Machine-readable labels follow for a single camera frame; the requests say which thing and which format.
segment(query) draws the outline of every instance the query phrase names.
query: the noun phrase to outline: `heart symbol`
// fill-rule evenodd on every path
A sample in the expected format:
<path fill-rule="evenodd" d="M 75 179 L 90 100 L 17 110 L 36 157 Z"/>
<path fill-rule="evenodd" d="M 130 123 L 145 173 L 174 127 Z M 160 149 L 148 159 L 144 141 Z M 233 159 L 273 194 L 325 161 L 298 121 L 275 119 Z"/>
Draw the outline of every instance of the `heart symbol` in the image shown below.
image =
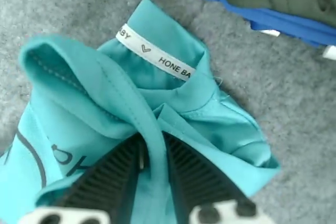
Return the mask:
<path fill-rule="evenodd" d="M 143 51 L 143 52 L 149 52 L 149 51 L 151 51 L 150 48 L 145 48 L 145 45 L 144 45 L 144 44 L 141 45 L 141 48 L 142 48 L 142 51 Z"/>

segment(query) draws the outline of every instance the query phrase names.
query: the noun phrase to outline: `blue clothing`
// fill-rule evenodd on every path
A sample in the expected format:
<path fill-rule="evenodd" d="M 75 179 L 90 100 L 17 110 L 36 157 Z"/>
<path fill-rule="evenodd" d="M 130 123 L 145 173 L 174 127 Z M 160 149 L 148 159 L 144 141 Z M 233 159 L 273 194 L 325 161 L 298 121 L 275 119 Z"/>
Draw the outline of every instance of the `blue clothing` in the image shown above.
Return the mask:
<path fill-rule="evenodd" d="M 277 30 L 283 34 L 300 38 L 316 47 L 319 45 L 336 45 L 336 29 L 323 23 L 265 8 L 235 7 L 229 4 L 227 0 L 212 1 L 222 2 L 227 10 L 250 21 L 253 30 Z"/>
<path fill-rule="evenodd" d="M 162 131 L 205 155 L 248 196 L 279 171 L 256 121 L 217 86 L 202 42 L 150 0 L 128 26 L 195 72 L 187 81 L 175 78 L 116 39 L 98 50 L 58 35 L 32 39 L 19 61 L 34 88 L 0 158 L 0 219 L 15 224 L 52 204 L 136 132 L 146 141 L 150 168 L 139 176 L 134 224 L 176 223 Z"/>

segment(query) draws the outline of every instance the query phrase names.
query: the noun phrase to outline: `carpet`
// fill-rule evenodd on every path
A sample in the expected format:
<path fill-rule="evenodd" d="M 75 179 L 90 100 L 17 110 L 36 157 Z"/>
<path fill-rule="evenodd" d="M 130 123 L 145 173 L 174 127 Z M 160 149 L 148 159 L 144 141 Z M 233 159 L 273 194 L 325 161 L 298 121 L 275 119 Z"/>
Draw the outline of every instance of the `carpet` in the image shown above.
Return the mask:
<path fill-rule="evenodd" d="M 298 39 L 252 31 L 220 3 L 152 1 L 207 44 L 221 88 L 256 118 L 280 160 L 282 172 L 255 201 L 277 224 L 335 223 L 336 61 Z M 0 0 L 0 152 L 29 100 L 17 65 L 28 38 L 59 33 L 97 48 L 139 2 Z"/>

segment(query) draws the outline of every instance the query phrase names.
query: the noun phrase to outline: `shirt collar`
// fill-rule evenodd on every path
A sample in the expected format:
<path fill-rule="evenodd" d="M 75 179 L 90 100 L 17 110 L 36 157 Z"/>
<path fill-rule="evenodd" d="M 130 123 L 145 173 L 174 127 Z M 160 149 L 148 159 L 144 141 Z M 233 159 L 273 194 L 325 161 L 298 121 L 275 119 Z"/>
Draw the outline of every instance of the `shirt collar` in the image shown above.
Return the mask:
<path fill-rule="evenodd" d="M 156 109 L 167 103 L 177 112 L 188 112 L 204 106 L 218 89 L 206 46 L 150 0 L 141 1 L 127 24 L 150 43 L 196 69 L 175 89 L 140 89 L 150 107 Z"/>

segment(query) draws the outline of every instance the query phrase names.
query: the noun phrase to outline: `clothing label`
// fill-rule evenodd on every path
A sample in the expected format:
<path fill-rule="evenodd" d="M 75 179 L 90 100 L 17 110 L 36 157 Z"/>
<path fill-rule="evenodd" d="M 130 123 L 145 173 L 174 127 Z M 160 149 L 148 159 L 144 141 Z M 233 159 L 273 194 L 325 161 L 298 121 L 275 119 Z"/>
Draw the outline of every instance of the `clothing label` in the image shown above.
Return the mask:
<path fill-rule="evenodd" d="M 115 37 L 120 43 L 144 60 L 181 80 L 187 81 L 195 72 L 194 68 L 162 51 L 159 47 L 137 34 L 127 24 L 120 28 Z"/>
<path fill-rule="evenodd" d="M 268 35 L 272 35 L 274 37 L 279 37 L 280 32 L 276 31 L 276 30 L 271 30 L 271 29 L 266 29 L 266 30 L 260 30 L 259 32 L 263 33 L 263 34 L 268 34 Z"/>
<path fill-rule="evenodd" d="M 336 60 L 336 46 L 327 46 L 324 50 L 323 57 L 330 60 Z"/>

